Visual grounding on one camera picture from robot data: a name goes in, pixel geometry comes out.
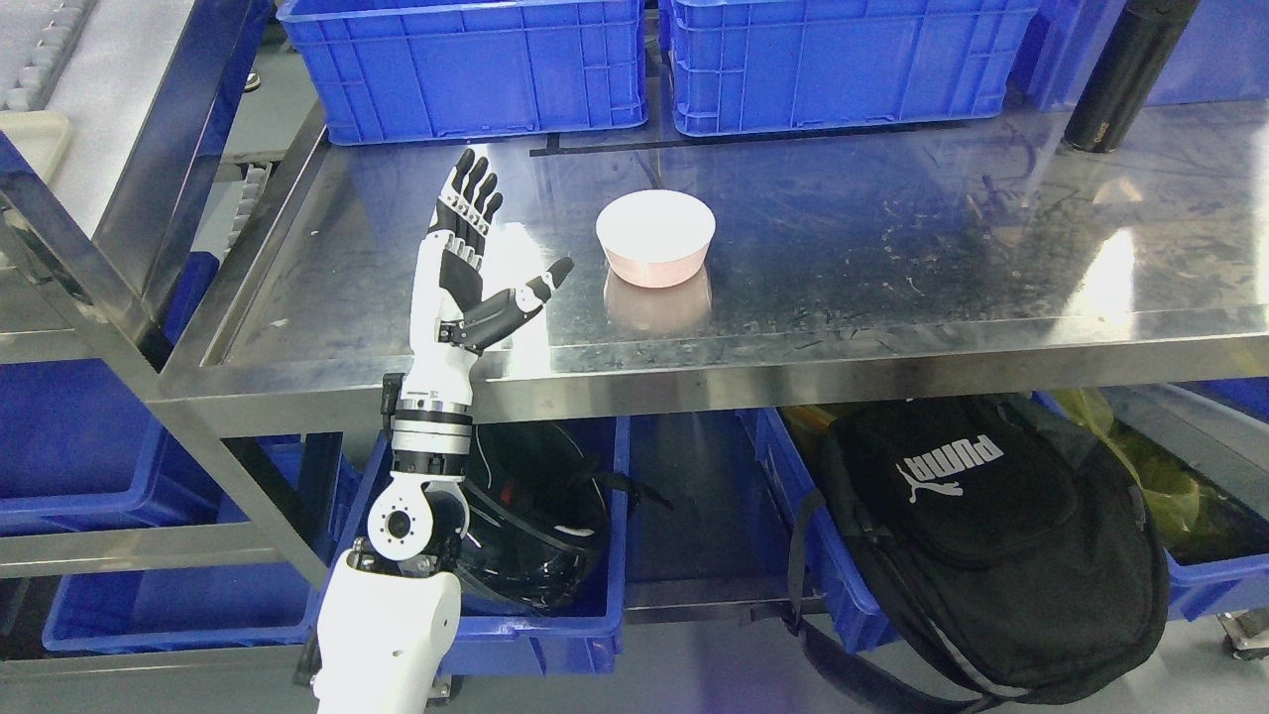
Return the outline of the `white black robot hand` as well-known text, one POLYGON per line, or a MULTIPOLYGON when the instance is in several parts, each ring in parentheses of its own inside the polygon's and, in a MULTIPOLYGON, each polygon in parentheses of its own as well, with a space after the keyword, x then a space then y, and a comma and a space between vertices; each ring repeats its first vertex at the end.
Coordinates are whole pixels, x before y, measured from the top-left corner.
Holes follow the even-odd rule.
POLYGON ((485 294, 486 249, 504 200, 497 183, 489 159, 466 148, 437 197, 412 271, 411 367, 398 410, 468 412, 477 358, 543 312, 574 270, 571 257, 560 257, 522 285, 485 294))

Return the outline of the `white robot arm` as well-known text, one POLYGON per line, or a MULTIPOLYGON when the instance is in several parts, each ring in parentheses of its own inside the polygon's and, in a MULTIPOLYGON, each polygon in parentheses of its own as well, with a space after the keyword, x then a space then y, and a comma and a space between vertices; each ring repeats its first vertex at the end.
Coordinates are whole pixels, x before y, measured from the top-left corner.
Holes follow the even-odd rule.
POLYGON ((404 372, 381 392, 390 479, 365 533, 332 561, 313 646, 320 713, 423 713, 461 623, 462 491, 473 424, 462 405, 409 394, 404 372))

